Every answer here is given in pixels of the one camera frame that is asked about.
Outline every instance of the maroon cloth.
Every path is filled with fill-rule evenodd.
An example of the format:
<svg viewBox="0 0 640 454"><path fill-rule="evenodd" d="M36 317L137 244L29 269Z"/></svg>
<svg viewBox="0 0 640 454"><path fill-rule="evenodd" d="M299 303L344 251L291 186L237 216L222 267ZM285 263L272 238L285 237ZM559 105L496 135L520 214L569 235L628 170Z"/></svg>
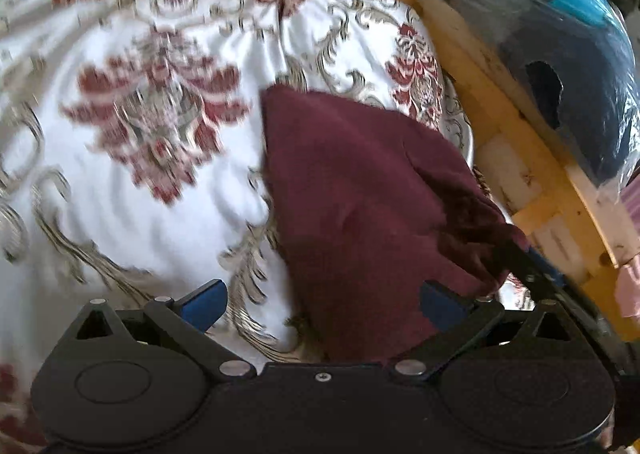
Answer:
<svg viewBox="0 0 640 454"><path fill-rule="evenodd" d="M436 332L419 291L488 295L515 239L459 151L397 111L274 86L262 94L282 255L334 361L385 360Z"/></svg>

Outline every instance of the wooden frame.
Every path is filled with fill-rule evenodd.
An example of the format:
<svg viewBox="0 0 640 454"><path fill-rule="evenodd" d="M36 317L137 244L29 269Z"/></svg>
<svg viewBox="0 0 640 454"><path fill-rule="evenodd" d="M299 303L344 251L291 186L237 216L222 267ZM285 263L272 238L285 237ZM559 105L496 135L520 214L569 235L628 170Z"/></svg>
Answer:
<svg viewBox="0 0 640 454"><path fill-rule="evenodd" d="M620 317L614 300L618 268L640 253L640 240L626 211L597 198L523 89L454 10L441 0L401 1L422 17L443 69L456 84L474 129L477 161L491 167L492 153L510 148L513 163L498 167L495 174L484 172L505 200L505 188L520 189L520 202L511 207L514 222L542 242L545 253L545 240L557 241L561 253L556 265L581 282L622 338L640 337L640 327ZM500 169L510 167L524 171L519 174L525 186L504 177Z"/></svg>

